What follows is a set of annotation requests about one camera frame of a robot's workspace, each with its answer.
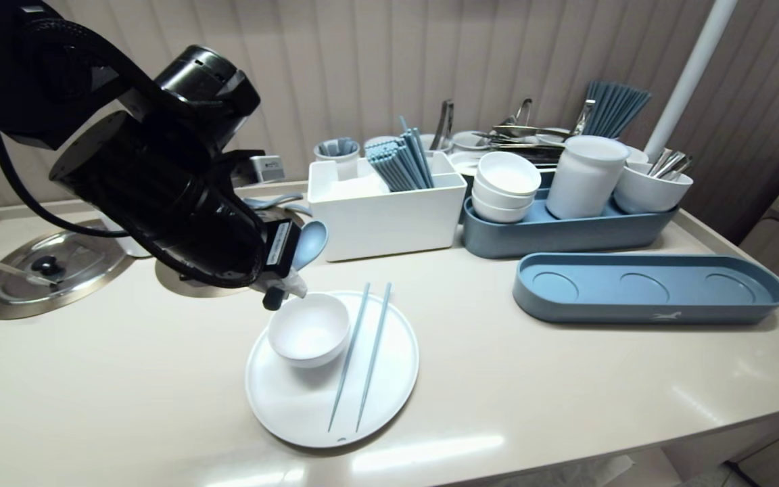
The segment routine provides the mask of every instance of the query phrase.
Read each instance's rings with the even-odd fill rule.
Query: countertop
[[[711,253],[684,227],[671,223],[646,252]],[[0,258],[51,229],[0,221]],[[154,259],[134,262],[80,302],[0,321],[0,486],[445,484],[779,412],[779,309],[750,327],[557,326],[513,302],[516,264],[457,244],[306,267],[315,291],[392,281],[421,355],[387,428],[321,451],[277,440],[248,407],[262,295],[179,296],[158,283]]]

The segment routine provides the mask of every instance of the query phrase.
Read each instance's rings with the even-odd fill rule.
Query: round white plate
[[[327,294],[336,296],[347,306],[353,330],[362,293],[334,291]],[[381,303],[383,299],[377,296],[369,296],[366,303],[330,432],[327,428],[347,349],[336,360],[322,367],[291,367],[275,354],[266,339],[266,330],[263,330],[248,357],[245,391],[254,416],[269,432],[299,446],[342,446],[373,434],[402,409],[417,382],[420,352],[410,323],[390,303],[362,422],[356,431],[356,418],[377,335]]]

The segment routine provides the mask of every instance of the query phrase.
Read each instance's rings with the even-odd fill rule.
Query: robotic arm
[[[190,46],[148,77],[92,30],[43,2],[0,0],[0,132],[55,150],[99,108],[118,111],[68,147],[49,178],[117,222],[158,260],[216,287],[266,291],[278,308],[305,285],[291,268],[300,228],[264,222],[235,196],[233,170],[257,182],[262,151],[222,152],[260,104],[246,75],[207,47]],[[26,191],[0,136],[0,167],[28,207],[53,224],[96,237],[43,209]]]

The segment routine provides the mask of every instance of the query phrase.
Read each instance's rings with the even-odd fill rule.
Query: stacked white bowls
[[[540,172],[526,158],[511,152],[489,152],[479,160],[473,178],[473,209],[498,224],[519,222],[531,210],[540,187]]]

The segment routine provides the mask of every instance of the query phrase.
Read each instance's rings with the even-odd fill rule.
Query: logo on tray
[[[671,314],[668,315],[662,315],[659,314],[659,312],[655,312],[655,316],[651,319],[654,321],[673,321],[673,320],[677,320],[677,318],[679,318],[680,315],[681,315],[680,311],[671,312]]]

